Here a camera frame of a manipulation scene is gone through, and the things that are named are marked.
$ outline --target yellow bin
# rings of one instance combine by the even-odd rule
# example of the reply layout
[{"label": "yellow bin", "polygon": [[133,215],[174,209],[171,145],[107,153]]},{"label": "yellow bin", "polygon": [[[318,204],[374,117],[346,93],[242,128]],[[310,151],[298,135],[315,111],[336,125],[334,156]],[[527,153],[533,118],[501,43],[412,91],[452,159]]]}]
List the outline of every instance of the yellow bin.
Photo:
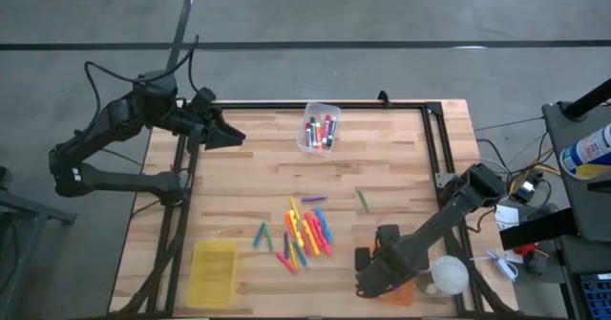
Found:
[{"label": "yellow bin", "polygon": [[231,306],[236,282],[238,244],[202,240],[195,244],[187,306],[227,309]]}]

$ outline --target black stand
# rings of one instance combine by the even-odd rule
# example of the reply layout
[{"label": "black stand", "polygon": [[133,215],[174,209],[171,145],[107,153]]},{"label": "black stand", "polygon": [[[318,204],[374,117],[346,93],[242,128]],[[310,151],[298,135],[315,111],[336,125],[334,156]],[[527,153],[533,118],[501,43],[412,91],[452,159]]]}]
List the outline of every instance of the black stand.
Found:
[{"label": "black stand", "polygon": [[12,320],[16,319],[15,312],[21,298],[26,274],[32,263],[32,258],[47,220],[58,220],[64,225],[70,225],[74,223],[76,214],[23,199],[13,195],[6,188],[0,188],[0,206],[12,210],[12,212],[7,213],[5,216],[23,215],[31,223],[25,237],[21,239],[25,246],[19,252],[19,256],[15,257],[17,261],[15,262],[14,272],[9,277],[10,279],[4,290],[4,295],[0,295],[3,296],[0,299],[0,320]]}]

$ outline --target wooden tabletop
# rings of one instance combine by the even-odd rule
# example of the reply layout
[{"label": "wooden tabletop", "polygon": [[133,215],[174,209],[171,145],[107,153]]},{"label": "wooden tabletop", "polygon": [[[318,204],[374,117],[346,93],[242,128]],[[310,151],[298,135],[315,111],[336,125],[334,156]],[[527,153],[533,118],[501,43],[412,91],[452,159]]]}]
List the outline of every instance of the wooden tabletop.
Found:
[{"label": "wooden tabletop", "polygon": [[[479,153],[465,100],[442,100],[454,164],[461,173],[477,162]],[[392,306],[355,295],[354,248],[371,245],[380,224],[399,224],[402,234],[414,231],[438,207],[424,139],[422,117],[415,110],[344,110],[338,139],[330,158],[309,156],[297,149],[301,110],[225,110],[225,118],[245,132],[241,147],[200,151],[194,180],[187,236],[179,275],[175,316],[451,316],[451,297],[416,292],[410,307]],[[436,128],[432,117],[433,128]],[[154,130],[144,172],[170,168],[177,139]],[[440,165],[443,155],[436,144]],[[355,190],[370,207],[364,211]],[[262,221],[269,225],[273,245],[282,250],[284,213],[290,197],[327,196],[320,203],[334,236],[333,255],[308,260],[309,267],[293,275],[267,252],[252,247]],[[140,194],[138,209],[154,200]],[[302,211],[311,208],[300,205]],[[474,225],[479,211],[468,217]],[[113,294],[111,310],[120,309],[153,268],[161,206],[137,214],[131,221]],[[224,239],[238,243],[239,260],[231,309],[192,309],[185,304],[195,243]],[[501,249],[493,216],[472,234],[474,256],[484,247]],[[444,255],[440,241],[430,259]],[[477,261],[484,278],[510,307],[516,309],[513,285],[490,261]],[[167,279],[161,283],[159,304],[165,299]],[[469,292],[465,292],[470,304]]]}]

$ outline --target red marker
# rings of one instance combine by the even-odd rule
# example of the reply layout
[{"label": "red marker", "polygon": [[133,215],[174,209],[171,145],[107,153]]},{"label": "red marker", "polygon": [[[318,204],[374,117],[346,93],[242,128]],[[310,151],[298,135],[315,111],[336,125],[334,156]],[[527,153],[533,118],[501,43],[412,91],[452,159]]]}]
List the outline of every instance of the red marker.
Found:
[{"label": "red marker", "polygon": [[327,137],[328,137],[330,123],[331,123],[331,116],[327,115],[325,117],[325,128],[323,128],[323,145],[327,145]]},{"label": "red marker", "polygon": [[328,245],[328,241],[327,241],[327,238],[325,237],[325,232],[323,230],[323,226],[321,225],[321,221],[318,220],[316,216],[314,216],[312,220],[314,221],[314,225],[316,226],[316,231],[318,232],[318,236],[321,238],[323,251],[327,255],[331,255],[333,251],[331,250],[331,246]]},{"label": "red marker", "polygon": [[310,129],[311,126],[312,124],[310,122],[305,123],[305,135],[307,136],[307,138],[305,138],[305,142],[307,143],[308,147],[312,147],[312,130]]},{"label": "red marker", "polygon": [[297,268],[295,268],[287,259],[284,258],[282,252],[276,251],[276,258],[278,258],[279,261],[283,262],[284,266],[288,268],[289,271],[297,273]]},{"label": "red marker", "polygon": [[321,241],[321,237],[318,234],[318,229],[316,229],[316,224],[314,223],[314,219],[312,219],[312,215],[310,215],[309,213],[306,213],[305,220],[307,221],[307,225],[309,225],[309,229],[312,231],[312,236],[314,237],[316,246],[322,247],[323,242]]}]

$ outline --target concrete floor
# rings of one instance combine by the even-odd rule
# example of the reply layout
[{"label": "concrete floor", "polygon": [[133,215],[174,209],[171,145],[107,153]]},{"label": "concrete floor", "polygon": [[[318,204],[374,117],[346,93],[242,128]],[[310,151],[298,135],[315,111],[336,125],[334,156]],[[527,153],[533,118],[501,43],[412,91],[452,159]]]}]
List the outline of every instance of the concrete floor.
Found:
[{"label": "concrete floor", "polygon": [[[171,42],[183,0],[0,0],[0,43]],[[555,40],[611,38],[611,0],[193,0],[185,34],[203,41]],[[95,106],[82,63],[123,75],[165,66],[168,52],[1,52],[0,165],[16,194],[78,213],[51,224],[21,307],[24,319],[105,312],[133,194],[96,192],[63,199],[53,191],[47,153],[83,128]],[[221,99],[466,98],[474,127],[540,115],[609,77],[611,48],[351,50],[197,53],[196,84]],[[102,103],[129,85],[96,75]],[[180,91],[190,96],[186,73]],[[543,133],[542,122],[479,132],[509,160]],[[142,160],[148,133],[112,148]],[[513,163],[536,153],[533,146]],[[494,158],[488,147],[482,155]],[[135,173],[99,153],[94,165]],[[567,206],[561,184],[552,201]],[[558,287],[526,278],[520,308],[562,315]]]}]

